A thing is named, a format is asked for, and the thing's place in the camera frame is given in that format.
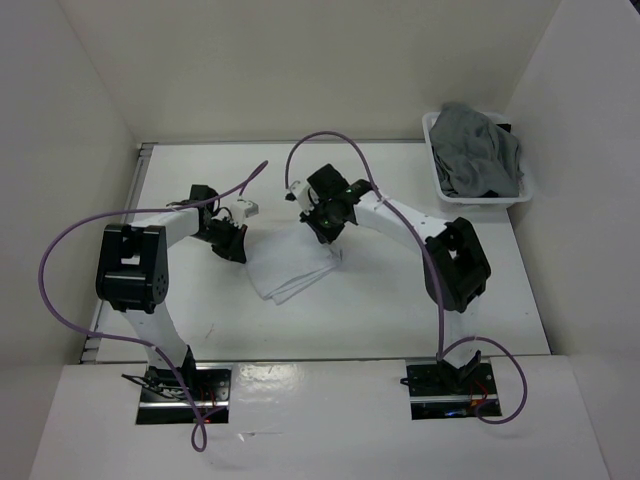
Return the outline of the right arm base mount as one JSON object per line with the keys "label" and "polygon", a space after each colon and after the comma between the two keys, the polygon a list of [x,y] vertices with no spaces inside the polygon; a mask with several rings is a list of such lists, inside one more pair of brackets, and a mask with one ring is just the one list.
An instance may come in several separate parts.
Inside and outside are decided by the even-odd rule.
{"label": "right arm base mount", "polygon": [[400,384],[408,392],[414,421],[473,418],[477,407],[485,417],[502,415],[489,361],[483,360],[458,386],[445,384],[435,360],[407,362]]}

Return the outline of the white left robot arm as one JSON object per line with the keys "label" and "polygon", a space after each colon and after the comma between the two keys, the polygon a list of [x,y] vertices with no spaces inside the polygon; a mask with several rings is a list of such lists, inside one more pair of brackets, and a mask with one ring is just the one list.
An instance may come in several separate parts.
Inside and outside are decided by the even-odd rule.
{"label": "white left robot arm", "polygon": [[110,224],[103,232],[96,293],[120,312],[145,343],[146,381],[162,385],[180,400],[198,390],[199,375],[191,348],[179,336],[165,299],[169,281],[168,250],[187,237],[211,246],[218,257],[246,262],[246,220],[258,205],[242,197],[220,206],[207,185],[191,186],[189,198],[167,205],[166,212],[131,224]]}

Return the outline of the white skirt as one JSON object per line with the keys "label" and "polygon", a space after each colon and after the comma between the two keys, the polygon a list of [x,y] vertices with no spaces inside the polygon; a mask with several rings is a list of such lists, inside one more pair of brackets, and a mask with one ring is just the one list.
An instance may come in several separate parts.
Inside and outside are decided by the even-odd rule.
{"label": "white skirt", "polygon": [[247,248],[246,269],[262,300],[276,305],[313,285],[342,263],[340,247],[321,244],[304,224],[279,230]]}

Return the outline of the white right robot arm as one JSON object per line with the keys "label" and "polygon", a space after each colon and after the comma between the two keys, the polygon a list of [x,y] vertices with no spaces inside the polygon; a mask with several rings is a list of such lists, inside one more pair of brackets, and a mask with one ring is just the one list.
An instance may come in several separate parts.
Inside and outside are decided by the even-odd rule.
{"label": "white right robot arm", "polygon": [[425,290],[437,306],[436,377],[443,389],[459,393],[473,380],[481,360],[445,359],[445,320],[463,314],[486,290],[491,267],[473,225],[458,217],[445,221],[384,195],[370,180],[350,184],[327,164],[304,182],[287,187],[286,199],[301,208],[300,221],[322,244],[333,243],[348,223],[374,230],[419,254]]}

